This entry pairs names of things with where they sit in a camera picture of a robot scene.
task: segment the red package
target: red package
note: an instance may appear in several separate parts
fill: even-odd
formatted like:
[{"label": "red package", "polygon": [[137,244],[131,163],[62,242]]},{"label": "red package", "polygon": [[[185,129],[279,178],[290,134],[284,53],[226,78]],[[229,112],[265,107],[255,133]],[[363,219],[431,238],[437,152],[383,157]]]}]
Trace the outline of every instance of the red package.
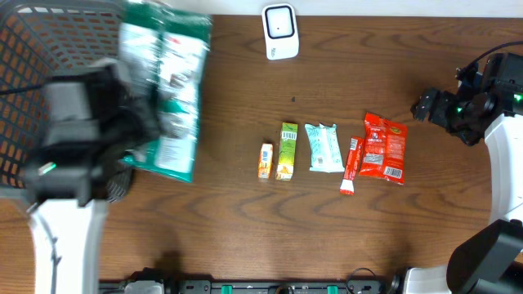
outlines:
[{"label": "red package", "polygon": [[407,127],[376,114],[367,114],[365,130],[367,136],[360,176],[374,176],[404,184]]},{"label": "red package", "polygon": [[349,150],[349,156],[346,158],[346,167],[345,174],[343,175],[342,186],[340,187],[340,193],[342,194],[354,194],[354,184],[352,181],[358,172],[362,147],[363,139],[353,136],[351,138],[351,150]]}]

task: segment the cable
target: cable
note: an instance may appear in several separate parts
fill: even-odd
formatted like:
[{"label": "cable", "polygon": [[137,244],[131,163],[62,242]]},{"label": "cable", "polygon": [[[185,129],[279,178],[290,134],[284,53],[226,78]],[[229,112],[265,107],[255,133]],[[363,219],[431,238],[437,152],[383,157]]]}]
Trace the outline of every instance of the cable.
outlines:
[{"label": "cable", "polygon": [[21,92],[31,91],[31,90],[37,90],[37,89],[41,88],[42,86],[43,85],[33,85],[33,86],[28,86],[28,87],[22,87],[22,88],[17,88],[17,89],[0,91],[0,96],[9,95],[9,94],[16,94],[16,93],[21,93]]},{"label": "cable", "polygon": [[352,280],[352,277],[354,276],[355,273],[359,272],[360,270],[366,270],[368,272],[370,272],[375,278],[376,278],[376,274],[370,270],[370,269],[367,269],[367,268],[358,268],[358,269],[354,269],[354,271],[352,272],[352,274],[349,275],[349,278],[346,279],[346,282],[345,282],[345,287],[346,287],[346,292],[347,293],[350,293],[350,294],[355,294],[352,290],[349,288],[349,282]]},{"label": "cable", "polygon": [[504,44],[498,45],[498,46],[488,50],[487,52],[481,54],[479,57],[474,59],[470,64],[468,64],[464,68],[460,69],[458,76],[461,76],[462,74],[466,73],[472,66],[476,65],[476,62],[480,61],[483,57],[487,56],[488,54],[490,54],[490,53],[492,53],[494,51],[497,51],[497,50],[499,50],[501,48],[515,46],[515,45],[523,45],[523,41],[515,41],[515,42],[504,43]]}]

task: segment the white background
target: white background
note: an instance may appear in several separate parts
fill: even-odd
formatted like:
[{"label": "white background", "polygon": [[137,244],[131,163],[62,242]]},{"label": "white background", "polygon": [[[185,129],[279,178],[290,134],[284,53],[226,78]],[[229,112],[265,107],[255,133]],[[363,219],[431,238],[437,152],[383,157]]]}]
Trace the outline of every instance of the white background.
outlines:
[{"label": "white background", "polygon": [[[267,0],[164,0],[209,14],[260,15]],[[523,0],[289,0],[299,16],[522,17]]]}]

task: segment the plastic basket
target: plastic basket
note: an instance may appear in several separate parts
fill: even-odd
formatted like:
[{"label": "plastic basket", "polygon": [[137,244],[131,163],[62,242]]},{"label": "plastic basket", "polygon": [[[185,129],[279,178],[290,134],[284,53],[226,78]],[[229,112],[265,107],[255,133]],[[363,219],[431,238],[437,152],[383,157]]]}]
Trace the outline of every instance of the plastic basket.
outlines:
[{"label": "plastic basket", "polygon": [[[123,1],[0,0],[0,89],[115,57],[122,13]],[[46,130],[48,105],[35,90],[0,96],[0,110],[0,185],[24,188],[20,165]]]}]

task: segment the black cable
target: black cable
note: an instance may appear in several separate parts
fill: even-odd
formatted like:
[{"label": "black cable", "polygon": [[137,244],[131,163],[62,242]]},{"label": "black cable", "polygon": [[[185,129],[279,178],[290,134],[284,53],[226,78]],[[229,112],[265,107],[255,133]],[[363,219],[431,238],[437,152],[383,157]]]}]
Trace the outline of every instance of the black cable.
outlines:
[{"label": "black cable", "polygon": [[22,92],[31,91],[31,90],[37,90],[37,89],[41,88],[42,86],[43,85],[33,85],[33,86],[28,86],[28,87],[22,87],[22,88],[16,88],[16,89],[11,89],[11,90],[0,91],[0,96],[9,95],[9,94],[16,94],[16,93],[22,93]]},{"label": "black cable", "polygon": [[492,53],[494,51],[497,51],[497,50],[499,50],[501,48],[515,46],[515,45],[523,45],[523,41],[515,41],[515,42],[504,43],[504,44],[498,45],[498,46],[488,50],[487,52],[481,54],[479,57],[474,59],[470,64],[468,64],[464,68],[460,69],[458,76],[460,76],[461,74],[466,73],[472,66],[474,66],[476,64],[476,62],[480,61],[481,59],[483,59],[483,57],[487,56],[488,54],[490,54],[490,53]]},{"label": "black cable", "polygon": [[347,293],[354,294],[354,292],[352,291],[352,290],[354,290],[354,288],[352,288],[352,289],[349,288],[349,282],[352,280],[352,277],[354,276],[354,274],[359,272],[359,271],[361,271],[361,270],[369,271],[376,278],[376,274],[372,270],[370,270],[370,269],[367,269],[367,268],[354,269],[352,274],[349,275],[349,278],[347,278],[346,282],[345,282],[345,287],[346,287],[346,292]]}]

